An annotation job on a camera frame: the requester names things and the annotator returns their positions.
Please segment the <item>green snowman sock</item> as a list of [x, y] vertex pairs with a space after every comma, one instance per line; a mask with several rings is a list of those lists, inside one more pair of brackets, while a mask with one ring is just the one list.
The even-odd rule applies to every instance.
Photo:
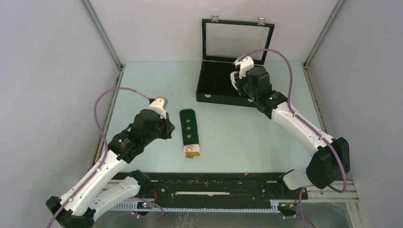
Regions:
[[201, 150], [195, 111], [193, 109], [183, 109], [179, 114], [185, 157], [188, 159], [199, 157]]

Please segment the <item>left aluminium frame post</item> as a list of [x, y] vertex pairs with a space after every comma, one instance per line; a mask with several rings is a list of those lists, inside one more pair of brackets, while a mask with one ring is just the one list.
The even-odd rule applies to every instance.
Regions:
[[117, 54], [115, 48], [113, 47], [113, 44], [112, 44], [109, 36], [107, 35], [107, 32], [106, 32], [104, 26], [102, 25], [102, 22], [98, 16], [93, 4], [91, 3], [90, 0], [81, 0], [80, 2], [82, 3], [85, 11], [87, 12], [90, 21], [94, 25], [96, 32], [99, 34], [100, 39], [103, 42], [105, 48], [107, 49], [115, 66], [117, 67], [117, 69], [119, 71], [121, 71], [123, 69], [123, 63], [121, 62], [120, 58], [118, 57], [118, 54]]

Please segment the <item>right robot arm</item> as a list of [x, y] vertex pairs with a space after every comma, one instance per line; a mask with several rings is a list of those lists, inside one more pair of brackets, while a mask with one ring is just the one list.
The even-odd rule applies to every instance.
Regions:
[[251, 99], [256, 108], [289, 131], [307, 150], [311, 161], [306, 168], [293, 169], [278, 178], [277, 194], [290, 198], [296, 189], [315, 186], [332, 187], [336, 180], [343, 181], [340, 192], [346, 191], [346, 175], [350, 171], [349, 143], [319, 130], [303, 117], [281, 92], [272, 90], [269, 74], [262, 66], [232, 72], [230, 79], [240, 96]]

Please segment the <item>right aluminium frame post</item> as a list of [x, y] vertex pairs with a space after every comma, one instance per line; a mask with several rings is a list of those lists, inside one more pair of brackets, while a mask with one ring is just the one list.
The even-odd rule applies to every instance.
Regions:
[[324, 39], [326, 38], [328, 32], [332, 28], [332, 25], [336, 21], [339, 13], [341, 12], [343, 6], [345, 5], [346, 0], [338, 0], [333, 7], [329, 17], [327, 18], [321, 32], [319, 33], [319, 36], [317, 37], [312, 49], [310, 50], [308, 57], [306, 58], [304, 62], [304, 67], [305, 69], [308, 69], [309, 66], [311, 65], [312, 61], [314, 60], [321, 44], [323, 43]]

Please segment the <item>black display case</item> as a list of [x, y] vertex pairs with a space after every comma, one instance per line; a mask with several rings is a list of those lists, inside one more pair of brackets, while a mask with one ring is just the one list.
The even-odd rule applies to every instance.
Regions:
[[239, 96], [230, 74], [234, 61], [249, 54], [254, 64], [265, 64], [266, 53], [251, 52], [269, 48], [275, 25], [264, 18], [255, 22], [219, 19], [214, 15], [202, 19], [202, 64], [196, 89], [198, 102], [253, 107], [248, 97]]

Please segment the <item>white sock with black stripes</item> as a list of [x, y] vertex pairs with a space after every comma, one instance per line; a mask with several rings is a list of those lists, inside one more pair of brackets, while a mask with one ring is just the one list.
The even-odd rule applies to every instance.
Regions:
[[234, 87], [235, 90], [238, 91], [237, 85], [236, 85], [236, 78], [239, 76], [239, 72], [238, 71], [233, 71], [230, 73], [230, 81], [232, 86]]

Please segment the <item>aluminium frame post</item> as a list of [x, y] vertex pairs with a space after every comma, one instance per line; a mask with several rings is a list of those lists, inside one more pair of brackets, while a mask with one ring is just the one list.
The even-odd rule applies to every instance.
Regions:
[[113, 47], [113, 44], [112, 44], [109, 36], [107, 35], [107, 32], [106, 32], [104, 26], [102, 25], [102, 22], [98, 16], [93, 4], [91, 3], [90, 0], [81, 0], [80, 2], [82, 3], [85, 11], [87, 12], [90, 21], [94, 25], [96, 32], [99, 34], [100, 39], [103, 42], [105, 48], [107, 49], [115, 66], [117, 67], [117, 69], [119, 71], [121, 71], [123, 69], [123, 63], [121, 62], [120, 58], [118, 57], [118, 54], [117, 54], [115, 48]]
[[304, 67], [305, 69], [308, 69], [309, 66], [311, 65], [312, 61], [314, 60], [321, 44], [323, 43], [324, 39], [326, 38], [328, 32], [332, 28], [332, 25], [336, 21], [339, 13], [341, 12], [343, 6], [345, 5], [346, 0], [338, 0], [333, 7], [329, 17], [327, 18], [321, 32], [319, 33], [319, 36], [317, 37], [312, 49], [310, 50], [308, 57], [306, 58], [304, 62]]

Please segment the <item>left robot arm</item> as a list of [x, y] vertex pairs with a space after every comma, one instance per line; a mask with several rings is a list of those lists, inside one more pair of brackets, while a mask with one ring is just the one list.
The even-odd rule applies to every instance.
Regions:
[[53, 215], [48, 225], [57, 221], [64, 228], [90, 228], [119, 202], [148, 196], [151, 180], [140, 170], [129, 173], [117, 186], [102, 189], [152, 141], [170, 139], [174, 129], [163, 108], [141, 110], [133, 123], [112, 138], [103, 158], [71, 190], [47, 200], [46, 206]]

